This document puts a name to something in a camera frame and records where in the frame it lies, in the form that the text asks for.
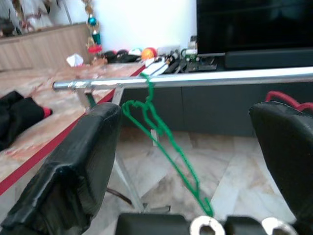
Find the black leather pad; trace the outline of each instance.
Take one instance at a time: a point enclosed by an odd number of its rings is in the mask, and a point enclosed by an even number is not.
[[[250,116],[267,167],[297,219],[313,219],[313,117],[279,103],[254,105]]]
[[[0,234],[79,235],[100,209],[119,134],[121,109],[97,105],[46,159],[3,221]]]

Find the metal ring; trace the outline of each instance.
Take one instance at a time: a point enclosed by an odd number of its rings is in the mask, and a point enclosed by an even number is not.
[[[190,225],[190,235],[200,235],[200,230],[203,226],[209,226],[215,232],[215,235],[225,235],[223,226],[216,219],[210,216],[199,216],[195,218]]]
[[[298,235],[297,231],[292,226],[274,217],[262,220],[262,227],[268,235],[273,235],[274,229],[280,229],[289,235]]]

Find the chrome pipe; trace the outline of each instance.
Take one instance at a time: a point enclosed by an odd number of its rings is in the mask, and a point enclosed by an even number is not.
[[[160,75],[152,76],[150,81],[153,82],[155,87],[313,82],[313,67]],[[55,82],[53,84],[55,91],[74,91],[81,88],[88,90],[105,90],[114,89],[116,87],[144,88],[147,87],[147,84],[146,80],[141,77],[75,80],[69,82]]]

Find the teal ornament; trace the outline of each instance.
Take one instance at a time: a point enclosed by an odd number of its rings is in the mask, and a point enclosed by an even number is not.
[[[88,24],[91,26],[95,26],[97,24],[97,19],[95,17],[89,17],[88,18]]]
[[[94,40],[94,43],[96,43],[97,45],[101,44],[100,33],[92,34],[92,38]]]

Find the white wall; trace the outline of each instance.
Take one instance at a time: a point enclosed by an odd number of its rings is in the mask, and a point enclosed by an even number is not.
[[[56,23],[68,23],[64,6],[54,6]],[[74,23],[85,22],[87,15],[80,0],[66,0]],[[196,0],[93,0],[101,24],[102,46],[109,49],[186,47],[197,33]]]

